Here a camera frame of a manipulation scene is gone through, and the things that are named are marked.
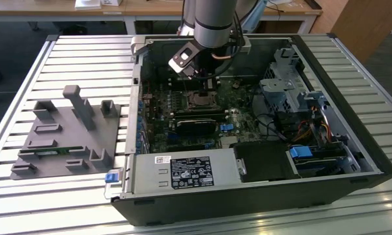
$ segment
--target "metal frame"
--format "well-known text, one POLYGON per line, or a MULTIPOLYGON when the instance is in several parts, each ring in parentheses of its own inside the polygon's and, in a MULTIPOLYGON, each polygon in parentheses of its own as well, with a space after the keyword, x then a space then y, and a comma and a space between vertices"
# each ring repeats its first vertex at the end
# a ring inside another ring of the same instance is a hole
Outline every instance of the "metal frame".
MULTIPOLYGON (((127 36, 66 36, 59 38, 99 38, 103 43, 106 39, 122 37, 127 36)), ((365 69, 362 69, 362 73, 358 72, 361 65, 338 42, 330 42, 332 39, 326 35, 310 35, 302 36, 302 38, 321 65, 329 70, 337 67, 344 68, 344 70, 329 72, 329 77, 345 95, 366 129, 370 134, 374 134, 373 138, 392 161, 392 100, 382 95, 378 83, 365 75, 368 74, 365 69)), ((31 181, 7 180, 9 169, 6 165, 10 165, 9 163, 15 156, 14 152, 18 151, 17 147, 23 142, 22 136, 7 136, 7 130, 13 129, 10 120, 21 121, 15 124, 17 128, 14 127, 21 130, 27 124, 23 122, 31 119, 27 111, 19 112, 18 110, 23 106, 21 105, 22 97, 30 91, 27 87, 31 87, 34 73, 39 71, 38 65, 46 60, 45 53, 50 51, 50 44, 46 42, 42 47, 0 124, 0 143, 3 142, 0 144, 0 234, 392 234, 392 179, 374 188, 353 192, 330 205, 189 221, 155 227, 133 227, 111 208, 102 195, 103 174, 31 181)), ((102 72, 102 74, 113 73, 109 70, 102 72)), ((314 80, 309 80, 317 90, 314 80)), ((126 129, 121 128, 118 139, 123 140, 125 138, 126 129)), ((118 142, 117 148, 123 151, 125 143, 118 142)), ((122 166, 121 161, 117 161, 117 166, 122 166)))
MULTIPOLYGON (((301 21, 297 33, 309 33, 317 15, 261 16, 261 21, 301 21)), ((181 16, 0 16, 0 22, 122 21, 129 35, 135 34, 135 21, 178 21, 181 16)))
POLYGON ((37 79, 37 71, 41 70, 45 64, 45 58, 49 56, 49 53, 51 51, 51 47, 54 45, 54 42, 45 42, 43 46, 41 47, 41 50, 38 52, 38 55, 35 57, 35 60, 33 62, 31 68, 27 72, 26 78, 19 86, 18 92, 14 95, 13 101, 7 107, 7 110, 3 114, 2 120, 0 122, 0 149, 3 146, 5 137, 9 135, 11 126, 15 123, 17 116, 14 114, 21 111, 21 104, 26 100, 26 93, 31 89, 31 85, 37 79))

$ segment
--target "blue release latch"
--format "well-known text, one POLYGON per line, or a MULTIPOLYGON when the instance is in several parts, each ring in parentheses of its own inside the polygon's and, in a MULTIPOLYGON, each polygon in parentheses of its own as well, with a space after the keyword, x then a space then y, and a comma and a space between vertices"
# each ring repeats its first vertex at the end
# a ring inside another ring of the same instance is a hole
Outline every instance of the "blue release latch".
POLYGON ((289 149, 292 158, 310 158, 312 153, 308 146, 294 146, 289 149))
POLYGON ((233 129, 233 124, 223 124, 223 125, 219 125, 219 129, 221 131, 229 131, 233 129))
POLYGON ((118 173, 106 173, 103 181, 106 183, 115 183, 118 182, 118 173))

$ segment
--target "warning label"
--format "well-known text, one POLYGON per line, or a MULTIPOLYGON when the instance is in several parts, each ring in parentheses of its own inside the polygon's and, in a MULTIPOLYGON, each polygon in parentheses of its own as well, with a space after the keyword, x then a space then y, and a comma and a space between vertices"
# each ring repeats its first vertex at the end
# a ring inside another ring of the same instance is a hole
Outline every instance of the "warning label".
POLYGON ((170 159, 169 165, 173 189, 213 186, 209 157, 170 159))

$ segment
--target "metal table surface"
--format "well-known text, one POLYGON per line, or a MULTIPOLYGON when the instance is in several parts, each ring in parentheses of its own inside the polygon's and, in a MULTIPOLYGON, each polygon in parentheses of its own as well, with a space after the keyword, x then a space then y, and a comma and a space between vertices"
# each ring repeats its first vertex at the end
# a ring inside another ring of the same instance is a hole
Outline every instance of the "metal table surface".
MULTIPOLYGON (((35 100, 70 105, 62 88, 77 84, 90 104, 121 108, 115 167, 123 164, 130 94, 130 38, 61 36, 39 51, 0 124, 0 234, 392 234, 392 179, 330 205, 134 227, 103 198, 103 174, 11 181, 10 167, 29 132, 35 100)), ((337 39, 304 35, 314 56, 392 160, 392 98, 337 39)), ((313 76, 308 74, 316 89, 313 76)))

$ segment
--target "wooden desk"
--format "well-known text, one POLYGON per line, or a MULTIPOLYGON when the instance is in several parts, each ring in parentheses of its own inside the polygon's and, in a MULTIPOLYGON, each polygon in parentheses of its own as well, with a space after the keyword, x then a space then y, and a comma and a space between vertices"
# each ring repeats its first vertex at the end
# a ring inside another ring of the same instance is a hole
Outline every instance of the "wooden desk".
MULTIPOLYGON (((135 34, 135 21, 178 21, 181 2, 123 0, 119 6, 75 11, 74 0, 0 0, 0 22, 41 21, 123 21, 127 34, 135 34)), ((308 33, 321 10, 302 0, 278 5, 278 12, 265 9, 261 21, 301 21, 298 33, 308 33)))
POLYGON ((126 1, 119 6, 101 6, 94 10, 74 10, 74 0, 0 0, 0 16, 102 16, 105 12, 123 14, 126 1))
POLYGON ((119 6, 74 10, 74 0, 0 0, 0 22, 125 21, 126 0, 119 6))
MULTIPOLYGON (((134 21, 178 21, 181 19, 181 2, 165 0, 127 0, 125 8, 125 19, 134 21)), ((292 3, 277 5, 278 12, 266 8, 261 21, 301 21, 298 33, 308 33, 316 16, 322 11, 313 10, 304 0, 293 0, 292 3)), ((134 32, 134 26, 126 26, 127 32, 134 32)))
POLYGON ((334 33, 361 63, 392 30, 392 0, 316 0, 324 13, 312 33, 334 33))

